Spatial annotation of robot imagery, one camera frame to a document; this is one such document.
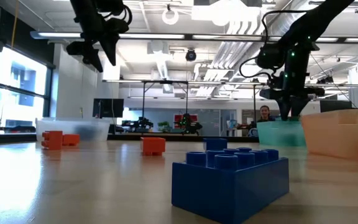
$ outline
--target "person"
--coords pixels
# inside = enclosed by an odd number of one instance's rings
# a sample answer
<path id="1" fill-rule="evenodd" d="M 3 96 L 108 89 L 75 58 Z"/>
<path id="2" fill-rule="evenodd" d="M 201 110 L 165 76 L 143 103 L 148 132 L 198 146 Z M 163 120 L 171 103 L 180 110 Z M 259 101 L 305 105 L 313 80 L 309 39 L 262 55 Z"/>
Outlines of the person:
<path id="1" fill-rule="evenodd" d="M 266 105 L 263 105 L 260 107 L 260 119 L 258 122 L 266 121 L 275 121 L 275 119 L 270 116 L 270 108 Z"/>

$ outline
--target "teal plastic bin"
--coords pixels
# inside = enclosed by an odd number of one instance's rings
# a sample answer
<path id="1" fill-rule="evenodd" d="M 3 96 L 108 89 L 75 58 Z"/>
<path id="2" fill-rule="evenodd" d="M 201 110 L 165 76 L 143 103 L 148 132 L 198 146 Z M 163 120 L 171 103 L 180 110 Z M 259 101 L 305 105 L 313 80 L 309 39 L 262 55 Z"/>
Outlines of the teal plastic bin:
<path id="1" fill-rule="evenodd" d="M 305 147 L 305 134 L 300 121 L 257 123 L 259 143 L 268 146 Z"/>

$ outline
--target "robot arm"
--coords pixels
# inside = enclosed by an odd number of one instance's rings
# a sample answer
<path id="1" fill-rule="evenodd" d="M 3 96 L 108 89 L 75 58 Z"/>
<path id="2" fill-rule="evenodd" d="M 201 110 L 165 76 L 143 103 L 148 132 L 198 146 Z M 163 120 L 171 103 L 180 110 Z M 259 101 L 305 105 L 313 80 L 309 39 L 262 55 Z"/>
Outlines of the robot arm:
<path id="1" fill-rule="evenodd" d="M 277 101 L 282 120 L 288 119 L 290 111 L 298 116 L 310 101 L 308 94 L 324 95 L 321 88 L 305 88 L 309 56 L 312 50 L 319 50 L 315 41 L 331 21 L 353 2 L 326 0 L 296 20 L 276 44 L 261 48 L 257 57 L 259 67 L 276 71 L 285 63 L 285 71 L 269 80 L 270 89 L 260 92 L 261 96 Z"/>
<path id="2" fill-rule="evenodd" d="M 112 65 L 116 65 L 116 44 L 119 34 L 129 30 L 132 21 L 131 10 L 122 3 L 122 0 L 70 0 L 76 17 L 82 29 L 83 42 L 72 42 L 67 46 L 69 55 L 82 55 L 85 64 L 92 64 L 99 72 L 103 72 L 98 49 L 93 44 L 99 42 Z M 109 12 L 109 16 L 119 16 L 122 12 L 129 15 L 128 21 L 117 18 L 103 17 L 100 12 Z"/>

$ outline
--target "desk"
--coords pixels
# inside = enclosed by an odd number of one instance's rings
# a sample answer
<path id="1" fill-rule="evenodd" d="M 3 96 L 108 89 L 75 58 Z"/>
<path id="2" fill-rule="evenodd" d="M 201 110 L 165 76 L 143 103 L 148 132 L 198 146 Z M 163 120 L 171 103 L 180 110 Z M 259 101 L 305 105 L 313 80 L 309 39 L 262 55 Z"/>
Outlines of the desk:
<path id="1" fill-rule="evenodd" d="M 187 151 L 203 151 L 203 143 L 167 142 L 157 157 L 141 156 L 138 141 L 81 142 L 63 151 L 0 145 L 0 223 L 213 224 L 171 206 L 172 162 Z M 290 161 L 290 193 L 246 224 L 358 224 L 358 162 L 279 151 Z"/>

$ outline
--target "lego brick stud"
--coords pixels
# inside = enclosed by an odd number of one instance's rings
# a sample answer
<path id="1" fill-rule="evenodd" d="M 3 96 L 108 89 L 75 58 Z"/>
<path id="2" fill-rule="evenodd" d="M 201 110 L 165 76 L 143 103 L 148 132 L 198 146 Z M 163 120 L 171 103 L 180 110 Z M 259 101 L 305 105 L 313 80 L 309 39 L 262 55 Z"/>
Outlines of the lego brick stud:
<path id="1" fill-rule="evenodd" d="M 249 151 L 252 151 L 251 148 L 248 148 L 248 147 L 241 147 L 241 148 L 237 148 L 238 150 L 240 150 L 240 152 L 249 152 Z"/>
<path id="2" fill-rule="evenodd" d="M 206 154 L 205 152 L 187 152 L 186 163 L 194 166 L 205 166 L 206 165 Z"/>
<path id="3" fill-rule="evenodd" d="M 224 154 L 223 150 L 208 150 L 206 151 L 206 166 L 209 168 L 215 167 L 215 155 Z"/>
<path id="4" fill-rule="evenodd" d="M 278 160 L 278 150 L 275 149 L 264 149 L 263 151 L 267 152 L 268 154 L 268 161 L 276 161 Z"/>
<path id="5" fill-rule="evenodd" d="M 245 169 L 255 165 L 255 154 L 250 152 L 236 152 L 235 156 L 238 157 L 239 169 Z"/>
<path id="6" fill-rule="evenodd" d="M 239 152 L 238 149 L 223 149 L 225 154 L 234 155 L 234 153 Z"/>
<path id="7" fill-rule="evenodd" d="M 238 170 L 238 157 L 229 154 L 215 155 L 215 169 Z"/>
<path id="8" fill-rule="evenodd" d="M 264 164 L 269 161 L 269 154 L 266 151 L 249 151 L 255 154 L 255 165 Z"/>

